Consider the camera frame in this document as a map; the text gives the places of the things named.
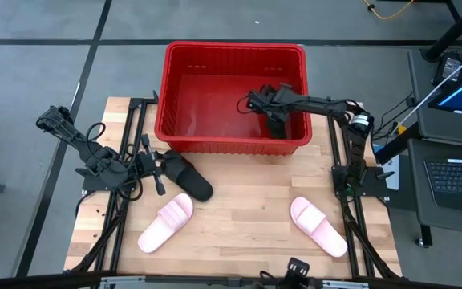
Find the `black mount bracket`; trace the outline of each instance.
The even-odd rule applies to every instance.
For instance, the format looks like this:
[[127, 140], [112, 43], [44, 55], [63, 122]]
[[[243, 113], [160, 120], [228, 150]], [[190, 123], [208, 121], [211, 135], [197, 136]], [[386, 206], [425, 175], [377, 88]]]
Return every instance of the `black mount bracket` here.
[[346, 183], [345, 176], [347, 175], [347, 167], [341, 165], [334, 166], [331, 173], [333, 176], [334, 191], [337, 196], [388, 197], [389, 195], [389, 189], [387, 189], [382, 178], [379, 179], [379, 176], [390, 176], [393, 173], [385, 174], [383, 168], [366, 167], [360, 180], [361, 186], [356, 188], [356, 190], [359, 189], [359, 191], [356, 192], [344, 185]]

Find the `wooden table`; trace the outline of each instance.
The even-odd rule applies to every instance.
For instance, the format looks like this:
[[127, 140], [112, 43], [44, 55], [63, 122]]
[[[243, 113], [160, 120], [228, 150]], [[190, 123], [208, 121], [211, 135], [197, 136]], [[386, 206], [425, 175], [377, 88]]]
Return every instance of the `wooden table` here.
[[[107, 130], [102, 145], [117, 150], [126, 121], [129, 98], [110, 97], [103, 115]], [[144, 133], [153, 149], [168, 145], [154, 135], [156, 105], [149, 105]], [[194, 201], [192, 219], [158, 251], [143, 253], [137, 246], [140, 234], [158, 210], [182, 190], [166, 177], [166, 195], [158, 196], [151, 177], [142, 180], [144, 196], [131, 203], [126, 221], [118, 272], [132, 275], [192, 275], [258, 277], [261, 270], [282, 277], [290, 257], [310, 264], [314, 277], [349, 278], [347, 254], [332, 258], [291, 221], [290, 203], [306, 197], [323, 211], [333, 227], [344, 235], [342, 213], [330, 175], [333, 165], [329, 129], [324, 116], [311, 116], [311, 142], [289, 157], [237, 154], [186, 153], [214, 189], [206, 203]], [[338, 142], [342, 144], [341, 134]], [[342, 161], [345, 153], [341, 148]], [[374, 165], [368, 147], [367, 163]], [[92, 195], [79, 208], [65, 268], [72, 268], [100, 235], [108, 192]], [[399, 259], [386, 208], [373, 197], [363, 197], [368, 237], [389, 267], [400, 274]], [[109, 267], [113, 240], [105, 257]], [[356, 241], [359, 268], [364, 274], [363, 254]]]

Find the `pink slide sandal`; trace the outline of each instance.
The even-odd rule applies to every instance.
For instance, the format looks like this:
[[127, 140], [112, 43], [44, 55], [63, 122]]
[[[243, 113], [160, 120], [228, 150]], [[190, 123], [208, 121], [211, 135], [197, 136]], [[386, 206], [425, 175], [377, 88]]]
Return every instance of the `pink slide sandal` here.
[[337, 258], [347, 252], [347, 243], [330, 225], [326, 215], [304, 197], [297, 197], [292, 202], [290, 215], [295, 225], [329, 255]]
[[138, 247], [145, 253], [154, 252], [188, 222], [192, 213], [192, 199], [186, 193], [178, 194], [160, 209], [158, 217], [141, 234]]

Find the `chair wheel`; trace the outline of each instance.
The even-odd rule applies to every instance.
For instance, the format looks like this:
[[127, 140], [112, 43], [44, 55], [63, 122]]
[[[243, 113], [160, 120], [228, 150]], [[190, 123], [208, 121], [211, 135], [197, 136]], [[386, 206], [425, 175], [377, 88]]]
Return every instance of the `chair wheel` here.
[[429, 247], [428, 245], [424, 245], [424, 241], [422, 238], [416, 239], [415, 244], [418, 245], [418, 247], [424, 248], [424, 249], [427, 249]]

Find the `desk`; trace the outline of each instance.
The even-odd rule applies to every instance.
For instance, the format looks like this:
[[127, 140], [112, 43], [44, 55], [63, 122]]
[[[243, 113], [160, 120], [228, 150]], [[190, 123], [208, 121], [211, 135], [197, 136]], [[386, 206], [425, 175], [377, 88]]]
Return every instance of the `desk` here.
[[[119, 148], [128, 103], [129, 98], [108, 99], [103, 115], [107, 130], [99, 139], [102, 145]], [[149, 135], [153, 149], [164, 152], [168, 145], [154, 135], [155, 118], [156, 105], [148, 105], [143, 133]], [[288, 260], [295, 257], [310, 264], [311, 276], [350, 278], [346, 254], [341, 258], [330, 257], [290, 220], [290, 203], [304, 196], [327, 215], [340, 234], [344, 234], [330, 174], [333, 157], [327, 118], [315, 115], [311, 118], [313, 139], [291, 157], [185, 153], [184, 156], [212, 184], [214, 194], [206, 203], [195, 201], [192, 219], [153, 254], [140, 251], [138, 237], [158, 210], [182, 190], [162, 177], [167, 193], [160, 197], [153, 179], [143, 179], [144, 196], [129, 206], [118, 273], [258, 277], [259, 271], [264, 270], [282, 277]], [[343, 147], [340, 149], [345, 160]], [[366, 160], [371, 165], [375, 163], [370, 147]], [[108, 192], [99, 192], [80, 206], [66, 269], [77, 265], [99, 237], [107, 200]], [[371, 243], [390, 268], [400, 275], [386, 208], [373, 197], [364, 197], [362, 201]], [[112, 244], [110, 240], [104, 268], [108, 268]], [[355, 247], [359, 268], [364, 274], [361, 246], [356, 242]]]
[[426, 158], [444, 159], [453, 156], [461, 159], [462, 146], [424, 140], [409, 140], [408, 145], [418, 221], [425, 226], [462, 231], [462, 212], [439, 207], [434, 203], [424, 166]]
[[[424, 60], [420, 51], [409, 51], [408, 61], [415, 100], [421, 101], [434, 88], [431, 79], [434, 77], [437, 63]], [[375, 154], [381, 164], [407, 149], [407, 141], [410, 139], [426, 138], [462, 143], [461, 114], [429, 108], [428, 104], [423, 104], [416, 111], [416, 115], [418, 116], [416, 123]]]

